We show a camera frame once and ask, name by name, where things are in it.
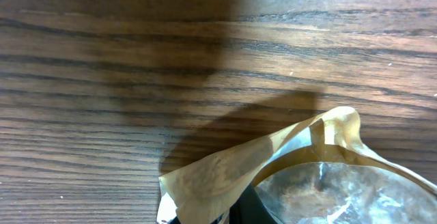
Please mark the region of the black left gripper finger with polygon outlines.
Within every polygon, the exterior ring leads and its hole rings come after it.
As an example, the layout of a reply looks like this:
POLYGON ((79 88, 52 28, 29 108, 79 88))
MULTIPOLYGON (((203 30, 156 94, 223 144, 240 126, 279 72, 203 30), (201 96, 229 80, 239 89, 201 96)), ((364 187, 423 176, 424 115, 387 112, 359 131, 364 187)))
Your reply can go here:
POLYGON ((230 208, 229 224, 277 224, 252 185, 248 185, 230 208))

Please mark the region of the brown white snack bag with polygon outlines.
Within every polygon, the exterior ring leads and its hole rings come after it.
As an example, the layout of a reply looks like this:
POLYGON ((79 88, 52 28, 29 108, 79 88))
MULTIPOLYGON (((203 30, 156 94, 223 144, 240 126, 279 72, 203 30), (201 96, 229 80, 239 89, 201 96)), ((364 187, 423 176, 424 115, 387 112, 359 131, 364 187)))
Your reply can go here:
POLYGON ((337 107, 159 178, 158 223, 229 223, 252 185, 277 224, 435 223, 436 185, 367 147, 337 107))

